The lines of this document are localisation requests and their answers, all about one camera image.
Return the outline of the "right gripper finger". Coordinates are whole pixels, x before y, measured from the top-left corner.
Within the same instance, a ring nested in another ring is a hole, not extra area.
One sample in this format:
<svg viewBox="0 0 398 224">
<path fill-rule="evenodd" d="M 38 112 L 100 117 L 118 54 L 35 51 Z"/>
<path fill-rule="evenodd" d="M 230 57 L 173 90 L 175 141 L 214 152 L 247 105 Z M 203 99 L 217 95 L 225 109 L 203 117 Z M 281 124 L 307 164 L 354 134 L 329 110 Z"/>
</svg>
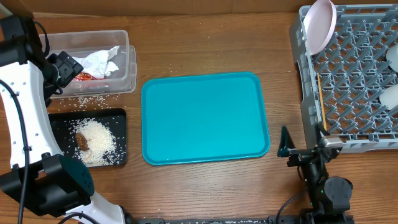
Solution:
<svg viewBox="0 0 398 224">
<path fill-rule="evenodd" d="M 283 126 L 281 129 L 281 138 L 280 144 L 277 151 L 278 157 L 288 157 L 290 151 L 295 150 L 295 145 L 292 141 L 292 138 L 287 130 L 286 126 Z"/>
<path fill-rule="evenodd" d="M 315 125 L 315 132 L 317 137 L 324 137 L 330 135 L 330 133 L 323 127 L 322 123 L 317 123 Z"/>
</svg>

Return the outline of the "red sauce packet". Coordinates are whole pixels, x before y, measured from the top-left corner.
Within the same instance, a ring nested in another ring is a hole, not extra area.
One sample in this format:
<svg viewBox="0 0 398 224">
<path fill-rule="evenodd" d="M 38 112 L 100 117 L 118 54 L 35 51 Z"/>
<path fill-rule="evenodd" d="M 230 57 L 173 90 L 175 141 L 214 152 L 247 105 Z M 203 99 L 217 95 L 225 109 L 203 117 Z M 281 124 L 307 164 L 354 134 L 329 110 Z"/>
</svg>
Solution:
<svg viewBox="0 0 398 224">
<path fill-rule="evenodd" d="M 98 78 L 92 76 L 89 73 L 86 72 L 80 72 L 74 79 L 73 81 L 91 81 L 91 80 L 98 80 Z"/>
</svg>

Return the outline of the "white napkin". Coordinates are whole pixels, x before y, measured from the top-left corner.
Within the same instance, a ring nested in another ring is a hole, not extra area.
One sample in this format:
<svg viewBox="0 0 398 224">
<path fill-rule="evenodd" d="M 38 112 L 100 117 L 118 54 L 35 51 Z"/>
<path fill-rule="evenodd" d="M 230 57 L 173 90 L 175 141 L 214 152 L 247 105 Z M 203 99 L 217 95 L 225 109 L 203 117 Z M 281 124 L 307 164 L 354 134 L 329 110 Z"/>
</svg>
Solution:
<svg viewBox="0 0 398 224">
<path fill-rule="evenodd" d="M 83 66 L 83 71 L 91 74 L 99 80 L 104 80 L 110 76 L 112 72 L 119 70 L 119 67 L 111 61 L 117 55 L 119 46 L 115 46 L 109 50 L 99 50 L 89 54 L 87 57 L 73 57 Z"/>
</svg>

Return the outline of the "wooden chopstick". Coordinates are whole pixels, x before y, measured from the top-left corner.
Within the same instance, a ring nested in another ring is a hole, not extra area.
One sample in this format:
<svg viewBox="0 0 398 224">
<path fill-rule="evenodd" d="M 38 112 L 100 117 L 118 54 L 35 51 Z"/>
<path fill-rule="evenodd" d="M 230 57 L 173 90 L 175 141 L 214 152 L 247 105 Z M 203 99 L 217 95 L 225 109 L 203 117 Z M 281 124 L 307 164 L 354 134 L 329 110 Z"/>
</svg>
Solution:
<svg viewBox="0 0 398 224">
<path fill-rule="evenodd" d="M 325 116 L 325 107 L 323 103 L 323 93 L 322 93 L 322 84 L 321 84 L 321 79 L 320 79 L 320 74 L 317 73 L 317 82 L 318 82 L 318 92 L 319 92 L 319 98 L 320 98 L 320 107 L 321 107 L 321 113 L 322 113 L 322 122 L 323 122 L 323 127 L 325 130 L 327 130 L 327 122 L 326 122 L 326 116 Z"/>
</svg>

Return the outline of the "brown food scrap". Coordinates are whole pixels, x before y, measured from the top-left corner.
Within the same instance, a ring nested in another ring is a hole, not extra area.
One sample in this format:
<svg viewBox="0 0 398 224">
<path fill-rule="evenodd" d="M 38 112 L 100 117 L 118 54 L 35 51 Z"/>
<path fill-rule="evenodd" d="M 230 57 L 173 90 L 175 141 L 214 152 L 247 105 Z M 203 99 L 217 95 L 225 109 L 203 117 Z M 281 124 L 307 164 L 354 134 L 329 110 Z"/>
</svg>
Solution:
<svg viewBox="0 0 398 224">
<path fill-rule="evenodd" d="M 78 147 L 80 148 L 81 151 L 87 151 L 89 149 L 88 141 L 86 140 L 84 135 L 82 135 L 82 133 L 76 133 L 75 138 L 76 138 Z"/>
</svg>

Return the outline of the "white cup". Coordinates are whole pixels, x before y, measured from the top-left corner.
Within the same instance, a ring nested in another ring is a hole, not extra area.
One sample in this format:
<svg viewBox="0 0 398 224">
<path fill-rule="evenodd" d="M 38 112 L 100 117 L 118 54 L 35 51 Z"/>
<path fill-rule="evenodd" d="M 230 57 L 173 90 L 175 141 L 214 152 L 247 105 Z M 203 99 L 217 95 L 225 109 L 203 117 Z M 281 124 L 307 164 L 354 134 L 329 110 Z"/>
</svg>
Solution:
<svg viewBox="0 0 398 224">
<path fill-rule="evenodd" d="M 379 101 L 381 105 L 386 106 L 388 110 L 392 110 L 398 104 L 398 85 L 386 88 L 380 95 Z"/>
</svg>

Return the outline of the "pile of rice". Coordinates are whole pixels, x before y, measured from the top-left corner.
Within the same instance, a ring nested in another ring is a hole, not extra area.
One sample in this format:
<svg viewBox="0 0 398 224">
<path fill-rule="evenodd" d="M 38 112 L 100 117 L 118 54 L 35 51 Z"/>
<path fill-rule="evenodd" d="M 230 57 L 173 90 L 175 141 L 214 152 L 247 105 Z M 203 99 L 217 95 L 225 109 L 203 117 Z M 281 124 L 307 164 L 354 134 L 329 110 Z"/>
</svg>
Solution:
<svg viewBox="0 0 398 224">
<path fill-rule="evenodd" d="M 68 123 L 72 158 L 78 159 L 87 167 L 121 165 L 126 153 L 122 150 L 119 139 L 110 130 L 107 123 L 103 124 L 94 118 L 72 120 Z M 88 141 L 89 149 L 81 151 L 76 142 L 75 134 L 82 133 Z"/>
</svg>

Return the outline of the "grey saucer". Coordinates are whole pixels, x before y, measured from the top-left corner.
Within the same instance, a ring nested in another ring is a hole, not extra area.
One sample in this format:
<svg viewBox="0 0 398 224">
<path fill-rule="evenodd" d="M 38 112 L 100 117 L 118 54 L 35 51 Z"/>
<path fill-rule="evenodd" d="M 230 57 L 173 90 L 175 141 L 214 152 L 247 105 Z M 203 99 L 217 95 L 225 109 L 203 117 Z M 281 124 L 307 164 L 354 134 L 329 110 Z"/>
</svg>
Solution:
<svg viewBox="0 0 398 224">
<path fill-rule="evenodd" d="M 398 72 L 398 45 L 392 46 L 386 53 L 386 60 L 391 63 L 389 66 L 395 71 Z"/>
</svg>

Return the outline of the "large white plate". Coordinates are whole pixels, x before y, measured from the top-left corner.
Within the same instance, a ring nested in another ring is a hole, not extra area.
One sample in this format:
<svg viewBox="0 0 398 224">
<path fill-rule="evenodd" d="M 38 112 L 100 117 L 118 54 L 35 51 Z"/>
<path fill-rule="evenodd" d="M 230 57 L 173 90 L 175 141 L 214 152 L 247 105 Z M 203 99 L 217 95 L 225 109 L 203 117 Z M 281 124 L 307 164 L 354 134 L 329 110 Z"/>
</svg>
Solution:
<svg viewBox="0 0 398 224">
<path fill-rule="evenodd" d="M 332 38 L 337 12 L 331 0 L 317 0 L 308 10 L 303 24 L 307 35 L 306 46 L 310 55 L 320 53 Z"/>
</svg>

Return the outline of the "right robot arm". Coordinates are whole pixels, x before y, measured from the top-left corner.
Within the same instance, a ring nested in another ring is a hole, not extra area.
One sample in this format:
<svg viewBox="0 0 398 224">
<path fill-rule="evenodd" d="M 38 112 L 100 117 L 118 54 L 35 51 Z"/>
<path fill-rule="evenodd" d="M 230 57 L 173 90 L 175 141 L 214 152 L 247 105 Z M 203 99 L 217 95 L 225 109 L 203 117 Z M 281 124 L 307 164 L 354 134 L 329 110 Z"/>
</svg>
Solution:
<svg viewBox="0 0 398 224">
<path fill-rule="evenodd" d="M 297 149 L 286 126 L 281 129 L 277 155 L 288 159 L 289 167 L 296 167 L 298 176 L 305 182 L 305 189 L 286 201 L 275 217 L 276 223 L 354 223 L 347 216 L 353 184 L 346 178 L 330 177 L 326 163 L 336 159 L 343 148 L 339 136 L 330 134 L 322 124 L 315 126 L 316 145 L 311 149 Z M 299 216 L 282 218 L 284 208 L 307 194 L 310 208 L 300 211 Z"/>
</svg>

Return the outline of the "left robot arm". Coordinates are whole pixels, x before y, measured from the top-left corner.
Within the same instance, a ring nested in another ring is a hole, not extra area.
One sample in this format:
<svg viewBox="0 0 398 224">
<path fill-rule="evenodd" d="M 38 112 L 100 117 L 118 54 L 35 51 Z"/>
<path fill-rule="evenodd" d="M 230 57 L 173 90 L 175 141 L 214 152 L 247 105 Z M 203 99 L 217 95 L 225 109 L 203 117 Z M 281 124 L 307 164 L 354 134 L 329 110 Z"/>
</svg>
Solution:
<svg viewBox="0 0 398 224">
<path fill-rule="evenodd" d="M 50 52 L 39 37 L 42 25 L 13 14 L 1 19 L 1 98 L 11 139 L 11 170 L 1 190 L 19 211 L 51 215 L 65 222 L 132 223 L 121 206 L 96 192 L 88 168 L 67 157 L 53 135 L 47 107 L 83 66 L 66 52 Z"/>
</svg>

